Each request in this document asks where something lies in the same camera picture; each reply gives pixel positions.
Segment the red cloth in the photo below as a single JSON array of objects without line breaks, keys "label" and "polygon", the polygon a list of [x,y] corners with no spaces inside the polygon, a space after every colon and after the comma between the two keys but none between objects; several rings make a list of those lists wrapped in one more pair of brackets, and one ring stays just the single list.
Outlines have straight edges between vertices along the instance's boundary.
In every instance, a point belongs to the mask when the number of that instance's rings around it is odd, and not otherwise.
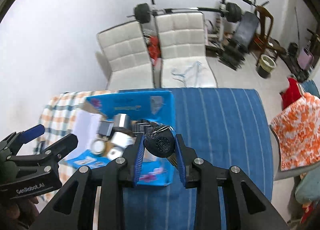
[{"label": "red cloth", "polygon": [[298,87],[299,83],[293,78],[288,78],[288,81],[289,88],[281,95],[283,110],[302,96]]},{"label": "red cloth", "polygon": [[308,219],[308,217],[311,215],[312,211],[315,210],[317,205],[318,205],[318,202],[312,202],[311,204],[306,206],[302,205],[302,209],[304,213],[300,221],[301,224],[303,224]]},{"label": "red cloth", "polygon": [[148,45],[148,51],[149,51],[150,57],[154,60],[153,66],[155,66],[157,59],[160,57],[160,48],[159,48],[158,37],[151,36],[150,44]]}]

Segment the pink bag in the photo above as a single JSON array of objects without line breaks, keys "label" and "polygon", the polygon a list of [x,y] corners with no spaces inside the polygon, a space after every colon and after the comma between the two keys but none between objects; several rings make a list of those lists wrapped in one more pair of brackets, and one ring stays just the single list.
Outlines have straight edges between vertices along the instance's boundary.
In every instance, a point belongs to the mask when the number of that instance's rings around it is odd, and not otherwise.
[{"label": "pink bag", "polygon": [[306,48],[303,48],[297,58],[298,64],[301,69],[308,70],[313,62],[313,55]]}]

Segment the blue gripper pad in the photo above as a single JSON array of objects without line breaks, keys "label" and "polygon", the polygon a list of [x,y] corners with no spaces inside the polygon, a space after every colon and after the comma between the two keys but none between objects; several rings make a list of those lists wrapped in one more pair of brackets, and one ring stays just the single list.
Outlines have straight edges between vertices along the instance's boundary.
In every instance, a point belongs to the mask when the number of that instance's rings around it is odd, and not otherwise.
[{"label": "blue gripper pad", "polygon": [[180,149],[180,145],[178,143],[177,137],[175,136],[174,139],[176,141],[175,153],[176,153],[176,160],[178,164],[179,177],[180,177],[181,183],[185,187],[186,186],[186,166],[182,158],[182,153],[181,153],[181,149]]},{"label": "blue gripper pad", "polygon": [[39,136],[44,134],[44,126],[42,124],[38,124],[24,132],[21,133],[19,137],[19,141],[23,144],[26,144]]},{"label": "blue gripper pad", "polygon": [[141,141],[139,143],[139,149],[138,149],[138,153],[136,156],[136,159],[134,161],[134,171],[133,171],[133,184],[134,186],[137,185],[139,178],[140,178],[140,173],[141,173],[141,166],[142,166],[142,162],[143,162],[143,155],[144,155],[144,138],[145,136],[143,135],[141,137]]}]

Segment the metal cylinder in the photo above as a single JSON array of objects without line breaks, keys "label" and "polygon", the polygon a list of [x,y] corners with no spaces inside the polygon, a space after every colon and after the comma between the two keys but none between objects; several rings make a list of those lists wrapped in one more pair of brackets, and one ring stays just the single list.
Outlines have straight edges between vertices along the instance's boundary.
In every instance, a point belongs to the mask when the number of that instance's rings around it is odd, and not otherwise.
[{"label": "metal cylinder", "polygon": [[131,118],[124,113],[119,113],[113,116],[113,130],[120,131],[126,134],[132,133]]}]

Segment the hand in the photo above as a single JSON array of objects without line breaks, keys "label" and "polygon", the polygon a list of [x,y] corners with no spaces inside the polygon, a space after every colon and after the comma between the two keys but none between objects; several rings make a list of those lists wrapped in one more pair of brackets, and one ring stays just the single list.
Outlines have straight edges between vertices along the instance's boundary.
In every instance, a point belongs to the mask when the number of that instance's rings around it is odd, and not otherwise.
[{"label": "hand", "polygon": [[6,222],[12,225],[14,224],[16,225],[16,229],[18,229],[19,225],[25,228],[29,227],[39,215],[38,209],[35,206],[35,204],[38,203],[39,201],[36,197],[15,201],[1,201],[0,213],[2,213],[2,215],[0,216],[0,223],[4,223],[4,226]]}]

